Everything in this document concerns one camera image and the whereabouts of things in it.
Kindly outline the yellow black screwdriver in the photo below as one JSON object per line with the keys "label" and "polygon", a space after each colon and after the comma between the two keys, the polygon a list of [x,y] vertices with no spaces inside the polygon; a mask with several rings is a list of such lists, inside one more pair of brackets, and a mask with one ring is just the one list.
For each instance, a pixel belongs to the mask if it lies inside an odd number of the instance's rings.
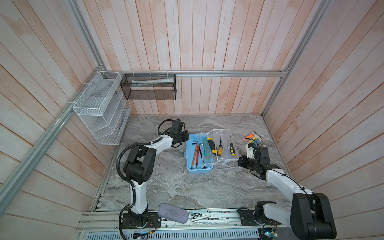
{"label": "yellow black screwdriver", "polygon": [[231,138],[228,139],[228,142],[229,142],[230,153],[231,153],[232,156],[235,156],[236,155],[236,151],[234,149],[234,144],[232,143]]}

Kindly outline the blue plastic tool box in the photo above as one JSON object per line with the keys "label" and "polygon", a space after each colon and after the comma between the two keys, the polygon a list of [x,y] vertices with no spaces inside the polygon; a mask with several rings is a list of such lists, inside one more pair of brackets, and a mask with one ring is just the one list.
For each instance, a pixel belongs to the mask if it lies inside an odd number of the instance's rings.
{"label": "blue plastic tool box", "polygon": [[185,158],[191,174],[205,174],[214,168],[213,154],[208,144],[208,134],[190,134],[186,142]]}

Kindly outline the black hex key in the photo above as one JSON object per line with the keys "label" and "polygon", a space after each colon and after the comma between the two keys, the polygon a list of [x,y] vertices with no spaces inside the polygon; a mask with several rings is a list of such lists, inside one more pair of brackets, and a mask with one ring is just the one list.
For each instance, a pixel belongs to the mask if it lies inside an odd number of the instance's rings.
{"label": "black hex key", "polygon": [[205,162],[204,162],[204,156],[202,153],[202,144],[199,144],[198,142],[194,141],[192,143],[194,147],[194,154],[193,154],[193,160],[191,163],[191,168],[192,169],[201,169],[205,168]]}

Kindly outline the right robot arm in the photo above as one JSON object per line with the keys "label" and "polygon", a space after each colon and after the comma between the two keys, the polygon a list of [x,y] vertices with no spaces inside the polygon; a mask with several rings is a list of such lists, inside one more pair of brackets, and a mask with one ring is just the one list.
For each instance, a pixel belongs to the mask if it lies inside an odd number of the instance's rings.
{"label": "right robot arm", "polygon": [[258,144],[248,144],[246,155],[238,165],[248,169],[260,180],[278,188],[291,202],[291,207],[280,207],[273,201],[259,201],[255,206],[255,222],[283,224],[300,240],[332,240],[337,229],[328,197],[314,193],[289,177],[279,166],[271,164],[269,150]]}

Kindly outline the orange black screwdriver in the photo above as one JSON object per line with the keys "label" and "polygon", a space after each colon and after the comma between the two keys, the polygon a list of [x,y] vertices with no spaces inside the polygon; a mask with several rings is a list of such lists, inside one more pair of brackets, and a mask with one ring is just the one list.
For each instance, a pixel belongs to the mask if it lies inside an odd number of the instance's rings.
{"label": "orange black screwdriver", "polygon": [[222,145],[222,136],[220,136],[220,143],[219,143],[219,148],[218,148],[218,157],[222,156],[222,151],[223,151],[223,145]]}

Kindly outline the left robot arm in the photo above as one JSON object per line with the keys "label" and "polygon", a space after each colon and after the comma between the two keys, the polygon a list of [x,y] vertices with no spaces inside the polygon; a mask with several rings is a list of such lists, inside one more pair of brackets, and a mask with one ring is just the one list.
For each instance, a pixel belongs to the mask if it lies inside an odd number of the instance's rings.
{"label": "left robot arm", "polygon": [[162,124],[171,122],[172,126],[161,132],[158,137],[145,143],[134,143],[119,154],[116,170],[121,179],[131,186],[131,202],[119,213],[119,231],[123,233],[123,225],[135,228],[149,227],[149,205],[147,202],[147,181],[152,176],[157,154],[169,148],[177,148],[187,142],[189,133],[180,119],[166,119]]}

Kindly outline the red handled hex key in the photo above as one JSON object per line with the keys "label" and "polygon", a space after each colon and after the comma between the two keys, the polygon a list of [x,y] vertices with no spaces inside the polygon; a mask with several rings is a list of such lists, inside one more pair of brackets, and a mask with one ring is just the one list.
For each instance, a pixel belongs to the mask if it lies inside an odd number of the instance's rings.
{"label": "red handled hex key", "polygon": [[196,146],[196,152],[195,152],[196,156],[195,156],[195,169],[198,168],[198,163],[199,163],[199,158],[201,156],[201,150],[200,150],[200,144],[197,143],[197,146]]}

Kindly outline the teal utility knife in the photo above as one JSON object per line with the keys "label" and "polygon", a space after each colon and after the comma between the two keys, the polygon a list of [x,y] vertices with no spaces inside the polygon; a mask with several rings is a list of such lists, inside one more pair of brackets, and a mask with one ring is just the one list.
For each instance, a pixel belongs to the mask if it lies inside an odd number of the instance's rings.
{"label": "teal utility knife", "polygon": [[204,148],[205,159],[206,160],[210,159],[210,157],[211,157],[211,155],[210,155],[210,147],[209,147],[209,143],[208,143],[208,139],[207,138],[203,138],[203,148]]}

